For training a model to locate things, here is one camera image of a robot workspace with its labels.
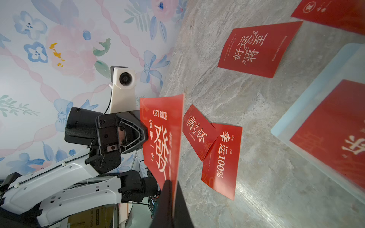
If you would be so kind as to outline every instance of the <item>red greeting card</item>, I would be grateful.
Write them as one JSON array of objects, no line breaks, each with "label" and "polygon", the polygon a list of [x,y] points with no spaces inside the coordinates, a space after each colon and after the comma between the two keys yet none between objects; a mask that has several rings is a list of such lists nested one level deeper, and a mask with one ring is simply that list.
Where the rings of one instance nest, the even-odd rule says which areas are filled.
[{"label": "red greeting card", "polygon": [[292,17],[365,35],[364,0],[303,0]]},{"label": "red greeting card", "polygon": [[220,136],[204,159],[201,180],[220,194],[234,200],[242,127],[212,125]]},{"label": "red greeting card", "polygon": [[193,104],[184,115],[182,132],[201,161],[219,136],[218,131]]},{"label": "red greeting card", "polygon": [[218,67],[273,78],[302,23],[233,29],[223,47]]},{"label": "red greeting card", "polygon": [[290,141],[365,189],[365,84],[342,80]]},{"label": "red greeting card", "polygon": [[147,127],[149,137],[143,144],[144,162],[161,189],[165,180],[172,181],[175,202],[184,95],[143,98],[139,104],[141,122]]}]

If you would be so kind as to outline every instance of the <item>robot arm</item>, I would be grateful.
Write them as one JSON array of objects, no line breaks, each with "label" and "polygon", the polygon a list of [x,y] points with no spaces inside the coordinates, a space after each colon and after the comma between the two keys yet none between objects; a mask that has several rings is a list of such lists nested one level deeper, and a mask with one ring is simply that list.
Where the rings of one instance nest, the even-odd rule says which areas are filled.
[{"label": "robot arm", "polygon": [[[147,140],[147,129],[140,123],[139,111],[136,111],[134,70],[112,66],[111,71],[110,114],[103,115],[73,107],[67,121],[65,140],[87,145],[89,149],[26,176],[10,174],[0,187],[2,209],[17,215],[25,214],[31,209],[37,210],[38,221],[41,226],[45,226],[62,219],[59,217],[63,215],[66,217],[106,203],[123,201],[123,195],[118,190],[130,187],[124,185],[131,183],[123,183],[121,180],[113,180],[115,184],[106,187],[99,185],[99,191],[94,189],[97,185],[63,190],[77,182],[113,170],[121,163],[120,154],[139,149]],[[155,180],[148,183],[157,191]],[[85,203],[90,197],[93,197],[90,201],[94,203]],[[76,202],[82,203],[82,206],[75,206]]]}]

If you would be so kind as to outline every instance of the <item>marble countertop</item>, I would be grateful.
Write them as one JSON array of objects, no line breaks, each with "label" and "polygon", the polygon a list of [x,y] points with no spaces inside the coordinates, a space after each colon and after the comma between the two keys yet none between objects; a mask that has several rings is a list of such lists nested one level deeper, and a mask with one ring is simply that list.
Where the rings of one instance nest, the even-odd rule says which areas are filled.
[{"label": "marble countertop", "polygon": [[270,130],[347,43],[365,36],[304,21],[273,79],[217,68],[233,28],[298,21],[299,0],[191,0],[162,97],[185,94],[211,122],[243,127],[235,200],[201,178],[182,136],[179,182],[195,227],[365,227],[365,205]]}]

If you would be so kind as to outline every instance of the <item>blue flower pattern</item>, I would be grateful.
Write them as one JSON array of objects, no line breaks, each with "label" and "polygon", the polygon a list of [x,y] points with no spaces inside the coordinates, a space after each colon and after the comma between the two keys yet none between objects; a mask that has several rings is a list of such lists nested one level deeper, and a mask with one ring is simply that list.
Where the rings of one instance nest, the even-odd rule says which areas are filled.
[{"label": "blue flower pattern", "polygon": [[166,61],[166,55],[165,55],[158,63],[153,64],[154,61],[156,60],[156,55],[150,51],[145,51],[143,57],[145,59],[145,66],[144,66],[144,71],[142,72],[141,75],[141,82],[149,83],[151,79],[150,75],[153,75],[160,80],[160,85],[162,87],[164,83],[162,81],[161,73],[157,70],[151,70],[151,68],[156,69],[167,66],[169,65],[170,61]]},{"label": "blue flower pattern", "polygon": [[45,34],[47,31],[47,26],[43,21],[33,19],[26,11],[20,12],[20,16],[14,16],[13,20],[16,31],[21,34],[27,34],[32,40],[38,40],[40,34]]},{"label": "blue flower pattern", "polygon": [[28,173],[32,173],[35,171],[34,168],[29,167],[29,165],[43,165],[45,162],[44,159],[33,159],[30,160],[28,153],[19,154],[19,159],[16,161],[10,161],[6,163],[6,166],[12,167],[10,168],[10,173],[18,172],[21,175],[27,175]]},{"label": "blue flower pattern", "polygon": [[6,38],[2,34],[0,34],[0,47],[5,48],[3,41],[10,42],[10,40],[8,38]]},{"label": "blue flower pattern", "polygon": [[32,62],[48,62],[46,48],[39,42],[33,45],[24,45],[24,50],[28,53],[28,59]]},{"label": "blue flower pattern", "polygon": [[[73,107],[73,102],[64,100],[64,99],[56,99],[53,102],[54,107],[58,111],[58,120],[55,123],[56,131],[65,131],[68,115],[70,114],[71,108]],[[87,110],[93,110],[98,107],[98,104],[90,105],[89,100],[86,100],[85,103],[80,107]]]},{"label": "blue flower pattern", "polygon": [[[56,162],[60,162],[69,157],[67,153],[61,149],[58,149],[56,155],[54,156],[52,148],[49,145],[45,144],[44,142],[42,143],[43,143],[43,153],[47,161],[53,161],[54,158]],[[75,154],[76,154],[75,150],[72,149],[69,151],[70,156]]]}]

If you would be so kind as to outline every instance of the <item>chinese calligraphy character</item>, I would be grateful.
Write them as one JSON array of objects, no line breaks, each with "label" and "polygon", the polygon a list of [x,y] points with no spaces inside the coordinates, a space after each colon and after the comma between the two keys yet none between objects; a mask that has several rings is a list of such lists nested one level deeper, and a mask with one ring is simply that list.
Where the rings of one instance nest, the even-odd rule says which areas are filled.
[{"label": "chinese calligraphy character", "polygon": [[351,152],[352,152],[352,153],[354,153],[355,155],[358,155],[359,153],[361,153],[361,152],[365,151],[365,143],[363,143],[363,142],[365,142],[365,139],[360,138],[360,139],[358,139],[358,140],[356,140],[356,141],[355,141],[355,136],[353,136],[353,135],[350,135],[350,136],[349,136],[349,139],[350,139],[351,141],[349,141],[349,140],[345,139],[345,142],[346,142],[346,143],[348,143],[348,144],[351,144],[351,146],[350,146],[350,147],[348,147],[348,148],[347,148],[347,147],[342,146],[341,148],[342,148],[343,150],[351,151]]},{"label": "chinese calligraphy character", "polygon": [[201,142],[201,140],[203,139],[203,142],[204,142],[204,135],[208,136],[204,131],[203,131],[203,128],[201,128],[199,131],[198,131],[198,135],[197,135],[197,138],[200,137],[199,139],[199,142]]},{"label": "chinese calligraphy character", "polygon": [[170,131],[170,134],[169,134],[169,145],[170,145],[170,148],[172,147],[172,133]]},{"label": "chinese calligraphy character", "polygon": [[226,147],[226,145],[222,145],[221,143],[220,143],[220,147],[219,147],[219,150],[218,150],[218,153],[223,153],[223,154],[227,154],[227,148],[228,147]]},{"label": "chinese calligraphy character", "polygon": [[264,43],[264,40],[265,40],[267,35],[268,35],[268,33],[266,33],[265,37],[263,35],[256,36],[255,41],[253,42],[253,45],[260,44],[260,46],[261,46]]},{"label": "chinese calligraphy character", "polygon": [[155,125],[155,128],[156,128],[157,136],[156,136],[154,143],[156,143],[156,154],[158,156],[158,162],[156,161],[157,168],[159,168],[160,172],[164,173],[165,180],[166,180],[165,167],[168,162],[166,154],[169,154],[169,150],[166,145],[168,138],[167,138],[167,136],[165,137],[167,130],[166,130],[166,128],[164,129],[164,127],[162,125],[161,126]]},{"label": "chinese calligraphy character", "polygon": [[223,134],[220,135],[220,136],[222,137],[222,141],[223,142],[228,142],[231,139],[231,137],[229,136],[228,132],[223,132]]},{"label": "chinese calligraphy character", "polygon": [[314,7],[316,6],[316,2],[315,1],[311,1],[310,3],[308,3],[304,9],[303,9],[303,13],[309,13],[311,12]]},{"label": "chinese calligraphy character", "polygon": [[186,121],[186,124],[189,122],[190,119],[191,119],[191,115],[189,116],[188,120]]},{"label": "chinese calligraphy character", "polygon": [[195,123],[195,117],[190,117],[188,121],[188,126],[190,126],[190,130],[193,128],[194,123]]},{"label": "chinese calligraphy character", "polygon": [[254,49],[253,51],[251,50],[246,50],[246,53],[245,53],[245,58],[243,59],[243,63],[246,65],[247,62],[245,61],[245,59],[248,59],[248,61],[252,62],[253,59],[256,59],[254,58],[255,55],[258,54],[258,51],[255,51],[256,49]]},{"label": "chinese calligraphy character", "polygon": [[243,36],[242,38],[241,38],[241,42],[240,43],[238,43],[238,45],[239,46],[244,46],[244,47],[246,47],[246,44],[247,43],[249,43],[249,44],[251,44],[252,43],[252,40],[251,40],[251,38],[252,38],[252,35],[249,37],[249,36]]},{"label": "chinese calligraphy character", "polygon": [[233,56],[234,60],[241,60],[241,55],[244,53],[244,51],[241,51],[241,48],[239,48],[238,50],[236,49],[236,53]]},{"label": "chinese calligraphy character", "polygon": [[326,151],[325,148],[321,147],[323,142],[323,138],[318,137],[310,132],[302,135],[298,135],[300,141],[298,142],[298,146],[304,149],[307,152],[312,152],[314,149],[320,149]]}]

